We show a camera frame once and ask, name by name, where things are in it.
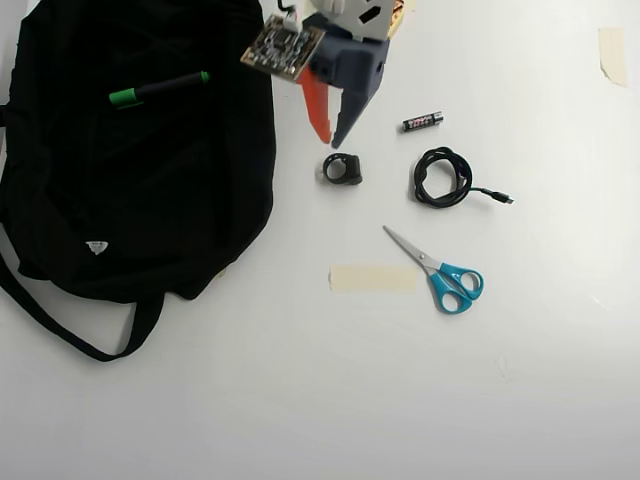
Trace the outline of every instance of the white logo patch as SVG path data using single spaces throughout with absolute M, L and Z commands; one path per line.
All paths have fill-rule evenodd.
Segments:
M 96 257 L 109 248 L 109 242 L 87 242 L 87 245 L 96 254 Z

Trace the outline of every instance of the battery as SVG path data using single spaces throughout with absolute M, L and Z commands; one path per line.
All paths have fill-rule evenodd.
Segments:
M 444 122 L 443 113 L 436 112 L 402 122 L 402 130 L 404 132 L 412 132 L 414 130 L 421 130 L 423 128 L 433 127 L 434 125 L 440 125 L 442 122 Z

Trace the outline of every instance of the scissors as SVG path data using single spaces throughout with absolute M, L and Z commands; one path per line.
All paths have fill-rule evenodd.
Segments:
M 474 300 L 480 298 L 480 295 L 482 295 L 482 291 L 484 290 L 484 278 L 482 278 L 480 273 L 475 270 L 454 267 L 453 265 L 439 262 L 411 245 L 389 227 L 385 226 L 383 228 L 385 232 L 387 232 L 389 236 L 391 236 L 391 238 L 393 238 L 393 240 L 400 246 L 400 248 L 407 252 L 409 256 L 413 258 L 427 273 L 427 276 L 431 279 L 431 283 L 433 283 L 433 287 L 436 290 L 436 296 L 442 311 L 451 315 L 466 312 L 471 308 Z M 464 286 L 462 278 L 465 275 L 475 278 L 476 282 L 474 283 L 476 283 L 477 286 L 474 290 L 469 290 Z M 444 300 L 447 295 L 451 295 L 457 301 L 457 309 L 452 310 L 446 306 Z

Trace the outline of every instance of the black ring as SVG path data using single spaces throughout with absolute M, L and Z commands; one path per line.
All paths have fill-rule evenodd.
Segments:
M 329 167 L 333 162 L 342 162 L 345 166 L 344 175 L 340 178 L 331 178 L 329 176 Z M 360 158 L 356 155 L 347 155 L 345 153 L 334 153 L 324 161 L 324 176 L 334 185 L 358 185 L 362 183 L 362 172 L 360 171 Z

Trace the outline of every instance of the scissor blade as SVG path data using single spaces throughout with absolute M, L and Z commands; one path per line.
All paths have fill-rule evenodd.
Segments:
M 411 258 L 413 258 L 422 268 L 432 268 L 438 270 L 442 266 L 442 262 L 434 260 L 429 255 L 412 245 L 410 242 L 402 238 L 386 225 L 382 228 L 384 228 L 384 231 L 387 232 L 391 238 L 393 238 L 394 242 L 396 242 L 398 246 L 400 246 L 400 248 L 407 252 L 407 254 Z

